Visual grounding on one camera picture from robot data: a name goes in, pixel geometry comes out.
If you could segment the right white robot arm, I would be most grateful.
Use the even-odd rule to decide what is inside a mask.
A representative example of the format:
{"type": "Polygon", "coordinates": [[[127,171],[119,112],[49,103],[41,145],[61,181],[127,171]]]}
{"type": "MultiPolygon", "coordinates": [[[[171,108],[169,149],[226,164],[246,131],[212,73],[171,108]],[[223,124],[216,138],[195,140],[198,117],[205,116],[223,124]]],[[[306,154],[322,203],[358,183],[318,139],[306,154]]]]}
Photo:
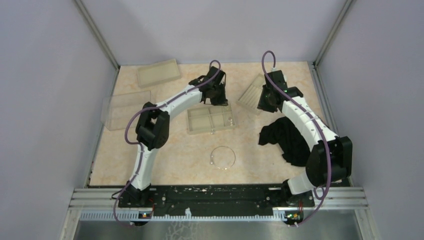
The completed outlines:
{"type": "Polygon", "coordinates": [[[264,126],[259,133],[259,145],[278,144],[282,157],[290,164],[304,167],[299,175],[283,182],[281,199],[295,206],[302,193],[325,186],[352,173],[353,143],[340,137],[323,123],[306,103],[297,87],[288,87],[281,70],[268,72],[258,103],[258,109],[283,117],[264,126]]]}

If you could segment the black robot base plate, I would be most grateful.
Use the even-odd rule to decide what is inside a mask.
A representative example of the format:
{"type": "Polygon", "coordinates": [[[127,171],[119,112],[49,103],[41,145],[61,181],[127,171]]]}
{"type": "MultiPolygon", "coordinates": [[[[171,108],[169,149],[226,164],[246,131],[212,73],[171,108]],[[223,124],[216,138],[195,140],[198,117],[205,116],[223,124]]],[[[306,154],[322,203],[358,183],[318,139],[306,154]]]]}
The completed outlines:
{"type": "Polygon", "coordinates": [[[152,208],[155,217],[270,216],[277,207],[314,207],[311,191],[291,195],[279,184],[129,186],[118,199],[119,208],[152,208]]]}

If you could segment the beige compartment jewelry tray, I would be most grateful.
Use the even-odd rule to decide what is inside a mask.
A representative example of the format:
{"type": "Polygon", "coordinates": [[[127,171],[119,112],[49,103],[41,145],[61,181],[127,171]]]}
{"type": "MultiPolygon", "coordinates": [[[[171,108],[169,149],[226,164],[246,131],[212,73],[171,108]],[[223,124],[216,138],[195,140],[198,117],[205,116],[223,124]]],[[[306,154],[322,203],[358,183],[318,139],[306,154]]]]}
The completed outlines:
{"type": "Polygon", "coordinates": [[[231,105],[203,106],[187,110],[187,129],[189,135],[214,134],[237,127],[231,105]]]}

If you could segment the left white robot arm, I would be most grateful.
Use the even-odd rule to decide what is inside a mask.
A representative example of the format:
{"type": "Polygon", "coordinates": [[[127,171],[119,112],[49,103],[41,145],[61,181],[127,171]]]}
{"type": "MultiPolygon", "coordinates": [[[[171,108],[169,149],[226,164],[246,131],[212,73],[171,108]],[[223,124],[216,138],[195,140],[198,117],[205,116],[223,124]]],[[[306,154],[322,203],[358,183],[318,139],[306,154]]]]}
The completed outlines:
{"type": "Polygon", "coordinates": [[[210,100],[213,106],[227,106],[226,73],[219,67],[210,66],[206,75],[191,80],[176,95],[158,103],[147,102],[142,110],[129,121],[136,121],[136,140],[129,141],[129,129],[125,129],[124,139],[129,145],[137,146],[134,170],[119,196],[131,204],[144,207],[149,203],[151,174],[154,161],[160,148],[169,139],[170,122],[183,111],[199,103],[210,100]]]}

